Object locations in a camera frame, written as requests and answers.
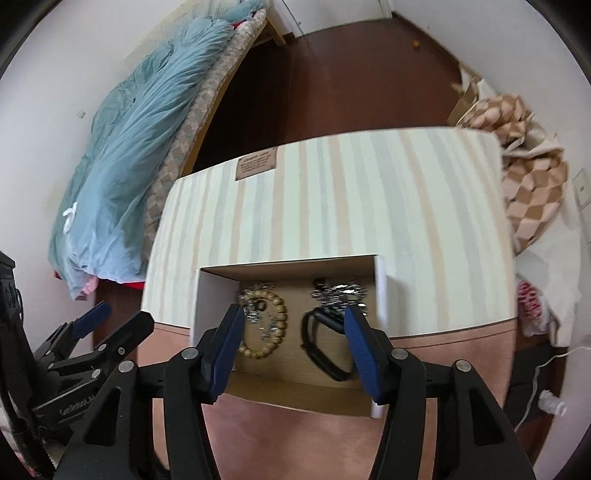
striped tablecloth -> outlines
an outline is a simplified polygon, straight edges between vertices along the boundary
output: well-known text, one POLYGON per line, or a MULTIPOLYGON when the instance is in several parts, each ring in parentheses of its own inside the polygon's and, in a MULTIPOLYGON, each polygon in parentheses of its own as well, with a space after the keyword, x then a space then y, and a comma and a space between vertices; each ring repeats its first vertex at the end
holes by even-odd
POLYGON ((277 168, 235 181, 237 159, 181 178, 166 201, 142 308, 190 327, 199 268, 382 255, 388 334, 515 316, 513 254, 494 135, 354 132, 284 145, 277 168))

blue gripper pad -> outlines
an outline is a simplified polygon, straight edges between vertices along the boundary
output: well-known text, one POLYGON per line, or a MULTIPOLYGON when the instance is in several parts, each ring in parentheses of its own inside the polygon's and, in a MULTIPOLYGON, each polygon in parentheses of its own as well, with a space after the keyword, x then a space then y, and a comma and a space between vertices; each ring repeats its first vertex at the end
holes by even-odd
POLYGON ((242 310, 242 307, 238 305, 230 306, 216 331, 216 335, 218 332, 224 335, 224 338, 222 346, 212 363, 213 381, 209 391, 212 398, 217 398, 224 392, 230 379, 238 347, 244 335, 244 310, 242 310))
POLYGON ((80 340, 90 332, 94 332, 109 316, 111 316, 111 305, 105 301, 100 302, 74 321, 72 324, 72 339, 80 340))
POLYGON ((345 336, 355 360, 363 389, 378 405, 382 404, 382 376, 387 356, 379 345, 372 328, 357 307, 345 310, 345 336))

brown label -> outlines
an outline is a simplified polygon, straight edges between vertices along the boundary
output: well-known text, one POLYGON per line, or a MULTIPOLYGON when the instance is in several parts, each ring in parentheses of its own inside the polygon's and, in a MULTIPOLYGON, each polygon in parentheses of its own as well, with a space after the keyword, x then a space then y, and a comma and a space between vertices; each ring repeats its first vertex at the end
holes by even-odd
POLYGON ((244 155, 236 165, 236 179, 242 180, 277 166, 277 147, 244 155))

beaded bracelet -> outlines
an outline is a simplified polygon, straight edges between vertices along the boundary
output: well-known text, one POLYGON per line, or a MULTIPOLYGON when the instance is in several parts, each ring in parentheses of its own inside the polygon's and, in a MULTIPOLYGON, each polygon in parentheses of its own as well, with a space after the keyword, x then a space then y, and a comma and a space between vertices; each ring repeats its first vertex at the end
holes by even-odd
POLYGON ((273 353, 273 350, 279 347, 279 344, 283 341, 285 336, 285 329, 287 328, 287 311, 283 299, 276 293, 271 292, 270 289, 256 289, 252 291, 245 291, 240 297, 240 303, 245 310, 253 312, 255 305, 258 303, 257 300, 268 300, 277 309, 277 314, 274 315, 274 325, 271 328, 271 334, 269 335, 268 341, 261 350, 255 350, 248 348, 244 340, 240 344, 238 351, 248 358, 261 359, 269 356, 273 353))

white drawstring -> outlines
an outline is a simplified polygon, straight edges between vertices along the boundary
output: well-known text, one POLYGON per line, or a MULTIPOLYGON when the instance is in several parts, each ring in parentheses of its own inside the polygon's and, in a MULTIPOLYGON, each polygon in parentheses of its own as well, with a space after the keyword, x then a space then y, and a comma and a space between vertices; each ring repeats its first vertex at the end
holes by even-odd
POLYGON ((74 221, 74 217, 76 216, 77 208, 78 202, 74 202, 74 205, 72 205, 71 208, 64 210, 64 212, 61 214, 62 217, 67 217, 66 221, 64 222, 64 235, 67 235, 70 231, 70 228, 72 228, 72 222, 74 221))

